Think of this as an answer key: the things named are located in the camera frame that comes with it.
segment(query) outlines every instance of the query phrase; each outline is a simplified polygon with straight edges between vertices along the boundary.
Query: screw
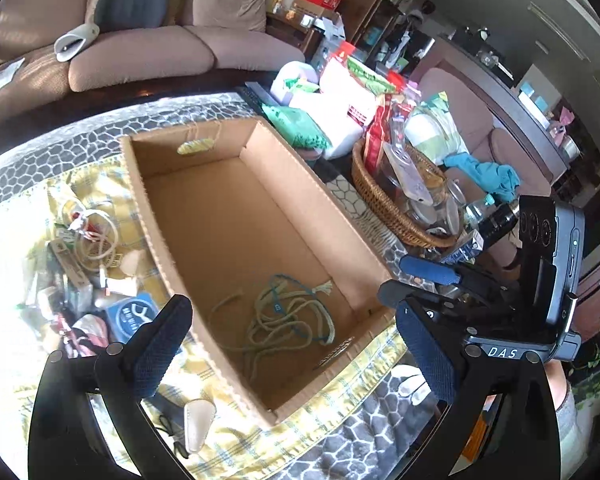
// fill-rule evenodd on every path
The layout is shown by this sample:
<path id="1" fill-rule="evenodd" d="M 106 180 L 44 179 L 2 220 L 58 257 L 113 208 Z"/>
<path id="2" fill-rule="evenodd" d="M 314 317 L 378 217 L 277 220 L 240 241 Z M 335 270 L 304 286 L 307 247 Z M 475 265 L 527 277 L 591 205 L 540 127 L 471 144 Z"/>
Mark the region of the screw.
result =
<path id="1" fill-rule="evenodd" d="M 60 359 L 62 359 L 62 350 L 54 350 L 49 354 L 49 362 L 57 363 Z"/>
<path id="2" fill-rule="evenodd" d="M 469 357 L 480 357 L 482 349 L 478 345 L 467 345 L 464 347 L 464 353 Z"/>
<path id="3" fill-rule="evenodd" d="M 118 355 L 120 352 L 122 352 L 122 348 L 123 344 L 116 341 L 115 343 L 111 343 L 109 346 L 107 346 L 107 354 Z"/>
<path id="4" fill-rule="evenodd" d="M 535 352 L 533 352 L 532 350 L 529 350 L 528 352 L 526 352 L 525 357 L 526 357 L 526 360 L 529 361 L 530 363 L 536 364 L 536 363 L 540 362 L 540 356 L 538 354 L 536 354 Z"/>

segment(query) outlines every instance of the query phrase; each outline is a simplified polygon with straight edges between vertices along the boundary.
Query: kitchen counter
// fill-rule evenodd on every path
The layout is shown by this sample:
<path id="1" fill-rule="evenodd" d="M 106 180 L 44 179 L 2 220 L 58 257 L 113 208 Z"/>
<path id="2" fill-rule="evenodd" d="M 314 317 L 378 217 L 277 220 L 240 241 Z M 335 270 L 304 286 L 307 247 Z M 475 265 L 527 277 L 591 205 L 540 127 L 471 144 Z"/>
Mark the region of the kitchen counter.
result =
<path id="1" fill-rule="evenodd" d="M 469 87 L 506 127 L 527 154 L 538 165 L 542 174 L 553 184 L 569 168 L 569 159 L 563 150 L 518 97 L 477 57 L 464 51 L 445 36 L 436 38 L 429 53 L 411 74 L 419 81 L 424 73 L 438 67 L 457 77 Z"/>

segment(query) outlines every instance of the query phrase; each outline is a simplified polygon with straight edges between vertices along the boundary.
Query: sofa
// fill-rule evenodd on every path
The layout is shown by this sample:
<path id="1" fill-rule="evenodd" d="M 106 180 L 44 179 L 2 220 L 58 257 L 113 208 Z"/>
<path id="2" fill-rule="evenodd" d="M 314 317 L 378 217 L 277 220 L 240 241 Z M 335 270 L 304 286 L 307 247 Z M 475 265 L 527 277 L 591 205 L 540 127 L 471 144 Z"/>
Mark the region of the sofa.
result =
<path id="1" fill-rule="evenodd" d="M 504 128 L 487 105 L 458 78 L 442 70 L 427 70 L 418 83 L 422 99 L 426 100 L 438 92 L 445 91 L 449 111 L 462 135 L 469 152 L 480 162 L 509 164 L 520 177 L 519 194 L 535 196 L 551 195 L 551 185 L 536 163 L 526 154 L 517 140 Z M 464 172 L 450 168 L 446 176 L 459 181 L 467 201 L 481 199 L 485 192 Z M 497 264 L 507 267 L 516 256 L 516 246 L 504 237 L 488 253 Z"/>
<path id="2" fill-rule="evenodd" d="M 116 30 L 69 62 L 53 44 L 93 20 L 97 0 L 2 0 L 0 70 L 25 59 L 0 89 L 0 123 L 69 94 L 210 70 L 277 71 L 304 61 L 295 47 L 266 34 L 264 0 L 170 0 L 157 28 Z"/>

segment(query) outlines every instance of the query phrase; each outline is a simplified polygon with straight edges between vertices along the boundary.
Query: gray lumbar pillow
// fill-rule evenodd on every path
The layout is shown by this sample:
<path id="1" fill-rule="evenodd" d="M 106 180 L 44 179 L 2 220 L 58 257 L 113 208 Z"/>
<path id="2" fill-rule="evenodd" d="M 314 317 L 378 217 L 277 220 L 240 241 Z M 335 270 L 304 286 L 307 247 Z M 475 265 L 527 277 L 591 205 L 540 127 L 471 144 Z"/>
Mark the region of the gray lumbar pillow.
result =
<path id="1" fill-rule="evenodd" d="M 169 0 L 98 0 L 93 15 L 100 32 L 162 25 Z"/>

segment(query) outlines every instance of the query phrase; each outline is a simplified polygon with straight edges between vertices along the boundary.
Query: wicker basket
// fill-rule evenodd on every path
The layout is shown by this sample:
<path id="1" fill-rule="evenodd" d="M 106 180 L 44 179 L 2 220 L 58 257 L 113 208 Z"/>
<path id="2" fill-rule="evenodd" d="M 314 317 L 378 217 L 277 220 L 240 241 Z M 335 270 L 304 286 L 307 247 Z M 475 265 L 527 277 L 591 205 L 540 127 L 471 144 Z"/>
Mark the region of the wicker basket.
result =
<path id="1" fill-rule="evenodd" d="M 374 178 L 366 170 L 365 164 L 362 161 L 364 145 L 364 139 L 360 139 L 353 147 L 351 173 L 358 193 L 371 208 L 371 211 L 406 245 L 424 248 L 446 248 L 455 244 L 458 237 L 430 235 L 411 220 L 411 218 L 400 212 L 394 202 L 380 189 Z M 408 146 L 407 149 L 410 157 L 416 164 L 423 164 L 431 173 L 446 181 L 444 174 L 426 156 L 412 146 Z"/>

